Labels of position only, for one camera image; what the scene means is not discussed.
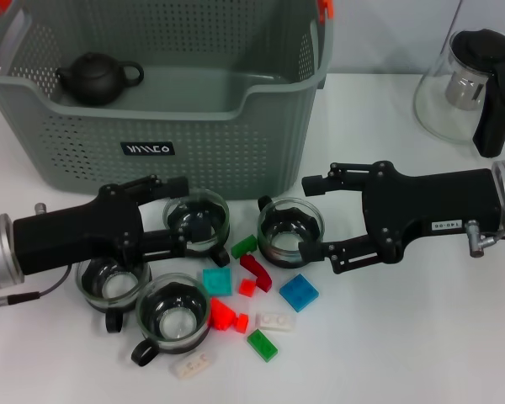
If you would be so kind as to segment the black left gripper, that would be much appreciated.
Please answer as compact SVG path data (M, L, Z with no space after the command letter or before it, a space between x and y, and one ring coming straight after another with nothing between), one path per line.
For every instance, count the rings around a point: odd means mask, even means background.
M157 175L102 187L85 205L13 223L13 250L23 274L31 275L92 258L125 266L183 258L188 244L206 241L209 226L185 225L143 231L138 205L189 195L186 177L166 182Z

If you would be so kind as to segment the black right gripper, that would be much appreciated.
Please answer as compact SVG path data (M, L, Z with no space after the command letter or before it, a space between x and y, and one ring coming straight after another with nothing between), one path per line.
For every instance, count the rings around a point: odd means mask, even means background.
M484 233L500 228L501 204L486 168L411 177L389 162L332 163L327 176L303 177L305 196L339 190L362 194L368 236L339 242L300 242L305 263L328 260L335 274L377 263L398 263L422 237L462 234L469 221Z

